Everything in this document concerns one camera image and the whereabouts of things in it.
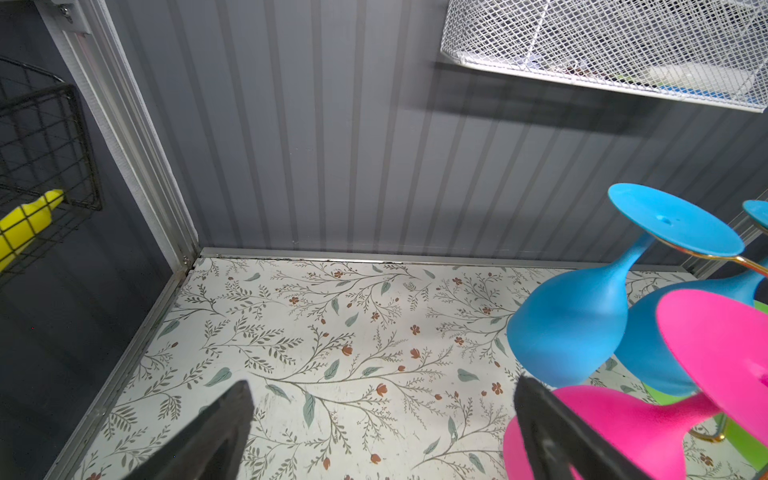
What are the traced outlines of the green wine glass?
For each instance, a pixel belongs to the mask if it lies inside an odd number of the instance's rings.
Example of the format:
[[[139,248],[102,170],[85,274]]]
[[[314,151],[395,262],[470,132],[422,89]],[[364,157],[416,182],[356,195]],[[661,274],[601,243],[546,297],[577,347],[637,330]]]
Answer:
[[[698,393],[727,418],[727,435],[767,446],[767,315],[720,295],[666,294],[656,310],[677,387],[643,382],[663,405]]]

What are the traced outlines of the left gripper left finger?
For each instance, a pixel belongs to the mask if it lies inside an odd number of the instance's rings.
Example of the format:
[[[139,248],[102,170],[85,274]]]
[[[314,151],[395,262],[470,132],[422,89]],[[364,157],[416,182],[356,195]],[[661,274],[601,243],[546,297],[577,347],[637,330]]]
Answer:
[[[235,479],[254,403],[248,382],[234,383],[129,479]]]

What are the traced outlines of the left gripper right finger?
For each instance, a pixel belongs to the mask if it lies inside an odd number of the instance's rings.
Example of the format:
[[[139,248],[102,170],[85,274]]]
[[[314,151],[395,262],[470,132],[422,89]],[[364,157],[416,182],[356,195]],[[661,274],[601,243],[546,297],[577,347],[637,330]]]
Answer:
[[[539,381],[518,380],[514,391],[515,479],[646,479]]]

